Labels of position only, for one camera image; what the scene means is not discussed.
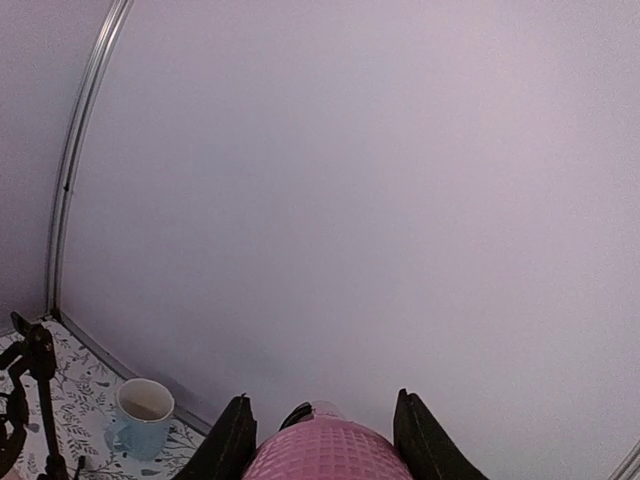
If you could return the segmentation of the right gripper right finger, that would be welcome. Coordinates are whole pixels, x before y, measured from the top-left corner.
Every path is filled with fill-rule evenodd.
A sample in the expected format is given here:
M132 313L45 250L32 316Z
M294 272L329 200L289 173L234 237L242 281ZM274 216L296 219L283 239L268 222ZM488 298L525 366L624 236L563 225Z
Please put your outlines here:
M398 392L393 444L414 479L487 480L416 393Z

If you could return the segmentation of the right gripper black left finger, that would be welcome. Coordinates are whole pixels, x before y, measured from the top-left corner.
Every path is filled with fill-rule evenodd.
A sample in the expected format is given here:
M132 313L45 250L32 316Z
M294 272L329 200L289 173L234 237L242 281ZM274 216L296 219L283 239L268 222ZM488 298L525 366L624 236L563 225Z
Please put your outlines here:
M250 398L235 396L177 478L241 479L256 451L256 439Z

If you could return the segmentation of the pink microphone back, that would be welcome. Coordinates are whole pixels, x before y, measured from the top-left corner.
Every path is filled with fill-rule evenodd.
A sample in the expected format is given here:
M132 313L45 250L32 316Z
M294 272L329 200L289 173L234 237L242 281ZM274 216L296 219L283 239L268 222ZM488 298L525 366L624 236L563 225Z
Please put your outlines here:
M405 462L383 436L344 419L327 402L311 416L265 440L245 479L410 479Z

